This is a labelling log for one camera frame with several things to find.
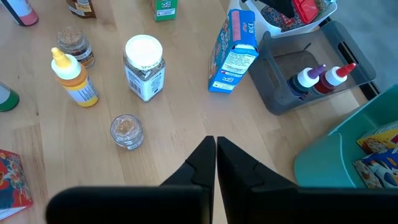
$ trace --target wooden table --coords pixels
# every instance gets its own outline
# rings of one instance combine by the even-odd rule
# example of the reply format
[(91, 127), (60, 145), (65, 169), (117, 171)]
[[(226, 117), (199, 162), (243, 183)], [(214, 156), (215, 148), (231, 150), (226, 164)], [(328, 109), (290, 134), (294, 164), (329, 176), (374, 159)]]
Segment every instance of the wooden table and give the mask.
[[(31, 0), (32, 27), (17, 26), (0, 7), (0, 80), (20, 94), (0, 114), (0, 148), (19, 153), (34, 206), (4, 223), (43, 223), (48, 200), (76, 185), (158, 185), (206, 135), (226, 136), (271, 169), (294, 180), (295, 155), (365, 100), (342, 93), (276, 117), (267, 111), (249, 75), (233, 94), (207, 90), (208, 60), (225, 20), (227, 0), (181, 0), (174, 21), (156, 23), (146, 0), (95, 0), (97, 19), (80, 19), (65, 1)], [(88, 36), (96, 56), (89, 76), (100, 93), (92, 108), (77, 106), (50, 68), (50, 48), (67, 25)], [(167, 63), (165, 87), (143, 103), (127, 86), (124, 44), (137, 34), (158, 38)], [(120, 114), (141, 119), (145, 141), (118, 148), (109, 125)], [(214, 223), (226, 223), (216, 183)]]

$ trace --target small glass jar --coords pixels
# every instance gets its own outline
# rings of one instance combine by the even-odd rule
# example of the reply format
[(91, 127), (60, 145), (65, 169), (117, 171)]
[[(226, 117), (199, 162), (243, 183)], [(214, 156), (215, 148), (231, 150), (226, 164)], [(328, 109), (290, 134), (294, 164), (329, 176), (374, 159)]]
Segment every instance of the small glass jar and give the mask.
[(57, 43), (64, 53), (74, 56), (86, 68), (94, 64), (93, 49), (82, 31), (68, 26), (58, 32)]
[(126, 44), (124, 66), (130, 89), (148, 102), (163, 89), (166, 62), (160, 42), (149, 35), (137, 35)]
[(124, 114), (112, 121), (111, 135), (118, 146), (132, 150), (144, 141), (141, 122), (134, 115)]

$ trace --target green carton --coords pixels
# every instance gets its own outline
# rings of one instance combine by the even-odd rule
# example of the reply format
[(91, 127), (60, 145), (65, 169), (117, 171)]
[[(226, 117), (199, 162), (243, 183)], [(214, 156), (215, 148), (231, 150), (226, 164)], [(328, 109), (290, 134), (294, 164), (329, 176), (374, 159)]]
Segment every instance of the green carton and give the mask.
[(175, 19), (177, 15), (177, 0), (149, 0), (154, 12), (155, 21)]

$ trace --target yellow bottle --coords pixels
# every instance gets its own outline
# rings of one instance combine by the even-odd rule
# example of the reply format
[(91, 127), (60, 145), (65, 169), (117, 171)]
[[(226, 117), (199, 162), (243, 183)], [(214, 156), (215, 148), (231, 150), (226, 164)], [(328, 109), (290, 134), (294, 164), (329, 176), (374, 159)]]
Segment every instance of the yellow bottle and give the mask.
[(51, 49), (53, 60), (51, 68), (57, 74), (57, 80), (76, 103), (82, 107), (93, 106), (98, 102), (98, 92), (88, 78), (86, 68), (72, 55), (64, 54), (60, 49)]

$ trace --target colorful box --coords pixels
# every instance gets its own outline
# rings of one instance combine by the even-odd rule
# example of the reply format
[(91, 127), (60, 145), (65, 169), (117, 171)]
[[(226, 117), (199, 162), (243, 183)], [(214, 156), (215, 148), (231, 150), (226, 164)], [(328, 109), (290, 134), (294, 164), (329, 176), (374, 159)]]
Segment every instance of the colorful box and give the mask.
[(268, 5), (261, 9), (261, 15), (269, 24), (281, 28), (282, 32), (286, 32), (305, 25), (304, 21), (301, 20), (300, 15), (297, 13), (296, 8), (293, 7), (293, 9), (294, 17), (291, 19)]
[(0, 149), (0, 220), (32, 204), (21, 159)]
[(231, 93), (259, 55), (252, 11), (231, 10), (209, 63), (209, 91)]
[(398, 189), (398, 148), (367, 155), (354, 166), (367, 187)]
[(357, 143), (367, 153), (392, 149), (398, 146), (398, 121), (363, 134)]

